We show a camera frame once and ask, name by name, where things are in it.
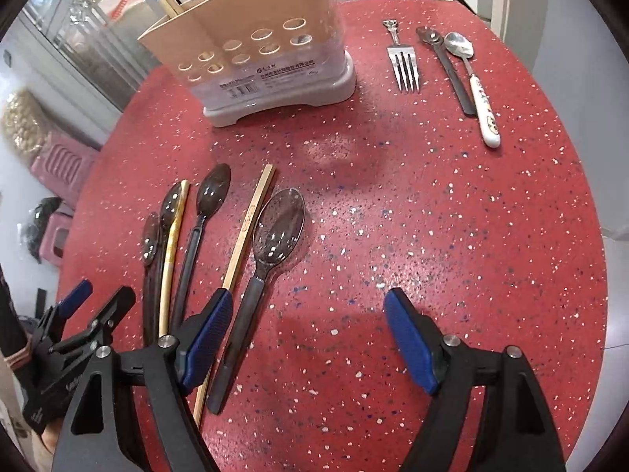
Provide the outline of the large translucent dark spoon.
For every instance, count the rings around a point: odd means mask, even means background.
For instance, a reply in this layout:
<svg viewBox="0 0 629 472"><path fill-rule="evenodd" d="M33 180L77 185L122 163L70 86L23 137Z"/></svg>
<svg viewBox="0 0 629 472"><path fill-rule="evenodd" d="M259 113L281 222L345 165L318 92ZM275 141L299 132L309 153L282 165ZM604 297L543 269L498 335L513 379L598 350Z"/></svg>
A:
<svg viewBox="0 0 629 472"><path fill-rule="evenodd" d="M255 272L248 280L207 398L206 406L215 415L223 411L250 347L268 277L273 269L289 258L298 245L305 214L304 197L297 188L277 192L260 212L253 240Z"/></svg>

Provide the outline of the black plastic bag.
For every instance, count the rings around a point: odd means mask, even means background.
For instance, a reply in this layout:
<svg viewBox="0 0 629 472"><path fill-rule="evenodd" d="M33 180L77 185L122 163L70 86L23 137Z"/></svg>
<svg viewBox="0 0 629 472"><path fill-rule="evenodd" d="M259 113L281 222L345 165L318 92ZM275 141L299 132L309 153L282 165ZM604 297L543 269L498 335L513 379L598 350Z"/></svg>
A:
<svg viewBox="0 0 629 472"><path fill-rule="evenodd" d="M18 238L21 245L28 249L29 255L38 263L42 263L39 248L44 240L49 220L61 207L61 197L46 197L30 213L29 220L18 229Z"/></svg>

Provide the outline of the dark plastic spoon leftmost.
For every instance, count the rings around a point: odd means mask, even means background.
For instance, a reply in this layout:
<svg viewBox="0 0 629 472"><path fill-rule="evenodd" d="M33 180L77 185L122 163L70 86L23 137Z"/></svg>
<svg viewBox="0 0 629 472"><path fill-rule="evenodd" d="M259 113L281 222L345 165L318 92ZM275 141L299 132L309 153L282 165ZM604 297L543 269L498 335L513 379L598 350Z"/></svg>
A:
<svg viewBox="0 0 629 472"><path fill-rule="evenodd" d="M144 268L142 287L142 334L143 345L150 346L156 340L159 317L159 295L157 294L157 255L160 224L157 213L151 212L145 218L141 260Z"/></svg>

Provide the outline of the dark plastic spoon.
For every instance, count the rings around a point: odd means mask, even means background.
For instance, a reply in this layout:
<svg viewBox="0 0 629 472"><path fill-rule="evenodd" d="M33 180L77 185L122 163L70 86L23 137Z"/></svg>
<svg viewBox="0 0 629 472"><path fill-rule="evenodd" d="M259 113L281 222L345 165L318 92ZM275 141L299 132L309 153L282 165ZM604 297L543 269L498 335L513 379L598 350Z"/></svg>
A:
<svg viewBox="0 0 629 472"><path fill-rule="evenodd" d="M163 322L166 321L165 308L169 298L169 288L165 287L167 270L167 250L171 229L175 222L176 213L181 197L181 183L175 182L166 193L162 201L159 213L159 235L156 262L154 262L153 273L150 277L153 280L153 293L149 298L148 315L148 344L155 343L161 333Z"/></svg>
<svg viewBox="0 0 629 472"><path fill-rule="evenodd" d="M183 322L195 263L206 224L222 207L229 191L230 182L230 166L226 163L220 163L213 167L199 185L196 195L196 223L189 233L188 247L178 281L171 314L172 329L177 329Z"/></svg>
<svg viewBox="0 0 629 472"><path fill-rule="evenodd" d="M150 346L156 340L159 317L159 295L157 294L157 255L160 224L157 213L151 212L145 218L141 260L144 268L142 287L142 334L143 345Z"/></svg>

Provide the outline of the golden yellow chopstick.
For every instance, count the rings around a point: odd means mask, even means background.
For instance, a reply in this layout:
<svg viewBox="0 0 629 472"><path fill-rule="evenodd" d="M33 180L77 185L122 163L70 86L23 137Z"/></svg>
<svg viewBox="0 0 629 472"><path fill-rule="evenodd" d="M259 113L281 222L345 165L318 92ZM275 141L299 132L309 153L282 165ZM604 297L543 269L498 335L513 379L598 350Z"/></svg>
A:
<svg viewBox="0 0 629 472"><path fill-rule="evenodd" d="M187 179L183 179L179 183L174 185L174 189L174 194L172 196L168 196L167 198L165 212L165 234L167 240L164 253L164 266L162 267L161 274L160 313L158 330L159 338L168 333L172 279L176 263L176 254L178 249L181 222L183 219L184 210L186 210L186 204L190 190L190 181Z"/></svg>

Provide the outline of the pink plastic stool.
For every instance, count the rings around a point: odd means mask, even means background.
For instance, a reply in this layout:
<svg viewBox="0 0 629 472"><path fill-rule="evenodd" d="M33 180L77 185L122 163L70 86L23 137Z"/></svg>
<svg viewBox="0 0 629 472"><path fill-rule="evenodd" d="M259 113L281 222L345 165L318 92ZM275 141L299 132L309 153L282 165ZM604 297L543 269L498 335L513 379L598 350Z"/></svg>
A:
<svg viewBox="0 0 629 472"><path fill-rule="evenodd" d="M96 149L62 131L52 130L30 171L53 196L62 198L61 207L75 210L97 156ZM39 248L40 258L56 267L63 261L63 246L57 243L57 238L67 236L72 223L72 217L61 211L61 207L51 216Z"/></svg>

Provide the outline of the dark plastic spoon middle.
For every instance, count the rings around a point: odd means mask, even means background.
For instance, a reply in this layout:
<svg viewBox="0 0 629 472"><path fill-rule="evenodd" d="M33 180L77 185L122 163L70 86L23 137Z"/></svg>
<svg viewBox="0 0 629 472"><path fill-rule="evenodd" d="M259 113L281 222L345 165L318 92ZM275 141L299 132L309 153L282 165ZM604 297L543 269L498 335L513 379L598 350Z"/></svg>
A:
<svg viewBox="0 0 629 472"><path fill-rule="evenodd" d="M172 329L177 329L183 322L195 263L206 224L222 207L229 191L230 182L230 166L226 163L220 163L213 167L199 185L196 195L196 223L189 233L188 247L178 281L171 314Z"/></svg>

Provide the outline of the square wooden chopstick on table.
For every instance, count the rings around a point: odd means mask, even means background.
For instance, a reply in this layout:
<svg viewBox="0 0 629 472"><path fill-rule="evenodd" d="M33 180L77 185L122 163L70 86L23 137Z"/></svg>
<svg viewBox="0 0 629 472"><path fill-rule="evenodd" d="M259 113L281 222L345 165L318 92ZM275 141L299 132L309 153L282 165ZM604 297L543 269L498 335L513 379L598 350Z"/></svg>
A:
<svg viewBox="0 0 629 472"><path fill-rule="evenodd" d="M252 240L254 222L262 208L265 197L267 197L269 187L275 174L275 166L273 164L265 165L261 176L256 185L255 192L243 218L242 226L239 231L235 247L232 251L228 268L223 280L222 288L228 290L231 294L235 293L235 284L238 281L242 264L248 244ZM196 389L195 404L193 409L193 418L198 428L202 428L202 416L205 410L205 401L207 398L207 390L209 382L215 367L215 360L212 360L210 369L205 377L204 382Z"/></svg>

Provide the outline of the bag of nuts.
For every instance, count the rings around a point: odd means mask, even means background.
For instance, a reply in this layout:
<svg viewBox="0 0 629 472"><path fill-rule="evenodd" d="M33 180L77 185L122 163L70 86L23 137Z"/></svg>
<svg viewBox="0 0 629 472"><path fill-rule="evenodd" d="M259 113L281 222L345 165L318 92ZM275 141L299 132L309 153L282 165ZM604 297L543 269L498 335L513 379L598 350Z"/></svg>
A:
<svg viewBox="0 0 629 472"><path fill-rule="evenodd" d="M31 166L48 140L50 121L31 92L21 88L2 107L1 131L17 158Z"/></svg>

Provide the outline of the glass cabinet door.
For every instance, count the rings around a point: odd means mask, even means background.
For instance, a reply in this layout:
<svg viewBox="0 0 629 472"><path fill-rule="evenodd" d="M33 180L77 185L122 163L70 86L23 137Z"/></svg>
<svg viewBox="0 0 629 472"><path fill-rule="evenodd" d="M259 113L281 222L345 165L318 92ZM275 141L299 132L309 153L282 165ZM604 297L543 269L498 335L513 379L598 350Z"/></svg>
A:
<svg viewBox="0 0 629 472"><path fill-rule="evenodd" d="M117 110L158 65L139 43L157 20L146 0L28 0L22 15Z"/></svg>

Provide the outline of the silver fork on table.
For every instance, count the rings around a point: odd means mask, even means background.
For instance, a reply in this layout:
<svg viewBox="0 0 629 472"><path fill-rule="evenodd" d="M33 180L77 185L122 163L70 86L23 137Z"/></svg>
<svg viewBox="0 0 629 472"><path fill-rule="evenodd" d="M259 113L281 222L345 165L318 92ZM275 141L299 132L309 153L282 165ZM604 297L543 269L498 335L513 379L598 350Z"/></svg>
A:
<svg viewBox="0 0 629 472"><path fill-rule="evenodd" d="M384 19L383 26L392 40L392 44L387 47L387 54L394 70L394 78L398 89L401 92L418 93L420 90L420 76L414 47L404 45L401 42L398 21L395 19Z"/></svg>

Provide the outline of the tan cutlery holder white base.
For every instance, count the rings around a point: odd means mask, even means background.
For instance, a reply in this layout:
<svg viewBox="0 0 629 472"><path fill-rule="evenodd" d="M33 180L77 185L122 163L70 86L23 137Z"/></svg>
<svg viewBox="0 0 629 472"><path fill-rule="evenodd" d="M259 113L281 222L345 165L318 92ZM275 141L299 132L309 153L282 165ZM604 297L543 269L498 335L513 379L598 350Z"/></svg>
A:
<svg viewBox="0 0 629 472"><path fill-rule="evenodd" d="M287 105L335 105L356 87L337 0L189 0L139 41L216 128Z"/></svg>

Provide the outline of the small dark spoon right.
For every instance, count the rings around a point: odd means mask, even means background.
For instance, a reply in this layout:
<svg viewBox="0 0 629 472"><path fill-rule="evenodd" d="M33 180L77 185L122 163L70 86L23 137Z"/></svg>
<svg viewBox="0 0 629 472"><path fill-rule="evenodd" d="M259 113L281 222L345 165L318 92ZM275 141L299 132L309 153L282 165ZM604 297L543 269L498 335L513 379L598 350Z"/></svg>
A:
<svg viewBox="0 0 629 472"><path fill-rule="evenodd" d="M443 36L429 27L418 27L416 34L421 42L429 45L433 49L442 69L446 72L463 113L468 117L476 117L476 106L468 95L463 81L456 72L452 62L449 60Z"/></svg>

